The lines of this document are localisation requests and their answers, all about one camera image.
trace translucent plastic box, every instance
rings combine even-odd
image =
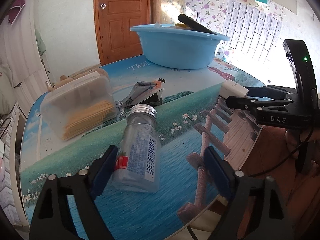
[[[116,117],[109,78],[95,71],[49,92],[40,113],[62,140]]]

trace barcode number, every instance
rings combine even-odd
[[[155,172],[155,156],[156,156],[156,141],[150,136],[146,172],[151,175],[154,175],[154,172]]]

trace glass jar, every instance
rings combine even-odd
[[[157,112],[139,104],[131,108],[116,159],[113,185],[118,189],[157,192],[160,181],[160,140]]]

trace white flower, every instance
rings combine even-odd
[[[25,197],[26,202],[29,202],[31,199],[32,199],[32,197],[30,194],[26,195],[26,197]]]

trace table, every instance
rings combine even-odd
[[[165,79],[163,104],[157,106],[161,139],[160,189],[154,194],[117,190],[108,182],[95,204],[115,239],[156,240],[175,233],[217,196],[201,165],[204,149],[214,145],[234,169],[242,166],[259,134],[252,116],[230,111],[218,99],[221,83],[232,79],[243,86],[263,84],[217,58],[206,68],[178,70],[158,66],[144,55],[102,66],[110,77],[115,101],[127,97],[138,81]],[[21,146],[22,199],[29,222],[48,174],[75,174],[100,158],[110,144],[119,146],[126,111],[71,140],[61,141],[39,112],[42,95],[27,118]],[[71,214],[80,237],[87,239],[75,201]]]

